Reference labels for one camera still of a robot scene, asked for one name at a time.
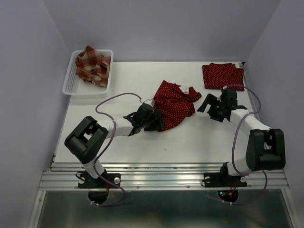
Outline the red polka dot skirt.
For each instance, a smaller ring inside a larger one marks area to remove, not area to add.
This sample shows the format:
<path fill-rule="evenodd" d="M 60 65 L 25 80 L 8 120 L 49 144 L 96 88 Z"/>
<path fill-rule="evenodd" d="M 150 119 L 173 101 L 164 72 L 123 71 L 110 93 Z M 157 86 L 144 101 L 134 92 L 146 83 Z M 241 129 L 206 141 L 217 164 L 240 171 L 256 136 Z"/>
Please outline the red polka dot skirt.
<path fill-rule="evenodd" d="M 192 86 L 186 87 L 162 81 L 154 95 L 154 110 L 159 110 L 165 127 L 163 131 L 172 129 L 195 113 L 194 103 L 201 99 L 201 93 Z"/>
<path fill-rule="evenodd" d="M 225 86 L 228 89 L 244 91 L 244 69 L 237 68 L 233 63 L 215 64 L 202 66 L 203 81 L 205 89 L 220 90 Z"/>

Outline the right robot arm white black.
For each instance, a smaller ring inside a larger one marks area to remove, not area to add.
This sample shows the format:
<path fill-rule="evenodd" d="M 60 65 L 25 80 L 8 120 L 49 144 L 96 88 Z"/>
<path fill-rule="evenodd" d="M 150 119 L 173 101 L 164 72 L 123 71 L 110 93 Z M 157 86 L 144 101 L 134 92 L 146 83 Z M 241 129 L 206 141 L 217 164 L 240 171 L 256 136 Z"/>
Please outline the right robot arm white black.
<path fill-rule="evenodd" d="M 216 97 L 208 94 L 198 112 L 206 111 L 212 120 L 228 120 L 236 125 L 236 132 L 247 138 L 247 149 L 231 161 L 223 163 L 219 172 L 206 172 L 202 185 L 207 188 L 245 187 L 246 176 L 255 171 L 282 170 L 285 167 L 285 139 L 280 129 L 270 128 L 255 118 L 254 112 L 238 104 L 236 90 L 222 89 Z"/>

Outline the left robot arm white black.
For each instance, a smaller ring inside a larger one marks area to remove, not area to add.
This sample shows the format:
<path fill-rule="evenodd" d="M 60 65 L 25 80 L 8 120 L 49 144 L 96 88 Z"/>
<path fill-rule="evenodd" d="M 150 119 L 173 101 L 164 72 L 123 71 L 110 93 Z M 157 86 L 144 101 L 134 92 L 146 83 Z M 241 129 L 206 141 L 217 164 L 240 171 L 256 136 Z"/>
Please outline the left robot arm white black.
<path fill-rule="evenodd" d="M 98 159 L 98 153 L 105 140 L 114 137 L 133 136 L 144 131 L 158 131 L 165 128 L 161 112 L 148 103 L 140 105 L 136 112 L 120 119 L 97 121 L 85 117 L 65 139 L 64 145 L 81 162 L 89 174 L 89 181 L 95 187 L 105 184 L 105 168 Z"/>

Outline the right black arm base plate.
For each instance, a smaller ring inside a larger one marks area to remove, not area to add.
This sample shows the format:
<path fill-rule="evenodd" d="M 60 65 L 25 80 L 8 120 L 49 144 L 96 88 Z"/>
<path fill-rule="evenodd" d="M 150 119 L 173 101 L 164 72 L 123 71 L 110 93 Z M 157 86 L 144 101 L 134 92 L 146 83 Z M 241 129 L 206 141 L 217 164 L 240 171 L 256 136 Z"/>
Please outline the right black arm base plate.
<path fill-rule="evenodd" d="M 241 181 L 241 176 L 223 176 L 219 172 L 206 172 L 202 183 L 206 188 L 246 187 L 247 182 Z"/>

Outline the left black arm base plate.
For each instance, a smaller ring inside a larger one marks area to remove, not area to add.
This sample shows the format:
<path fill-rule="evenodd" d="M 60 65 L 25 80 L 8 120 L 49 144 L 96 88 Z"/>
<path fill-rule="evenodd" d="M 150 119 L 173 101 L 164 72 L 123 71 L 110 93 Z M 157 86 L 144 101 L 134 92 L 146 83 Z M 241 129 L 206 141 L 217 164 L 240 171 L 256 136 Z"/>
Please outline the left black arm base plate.
<path fill-rule="evenodd" d="M 101 178 L 94 179 L 86 171 L 77 172 L 75 176 L 78 178 L 78 188 L 79 189 L 105 189 L 105 188 L 115 188 L 110 186 L 107 182 Z M 114 183 L 115 179 L 121 179 L 121 174 L 119 173 L 105 173 L 102 176 L 108 181 Z"/>

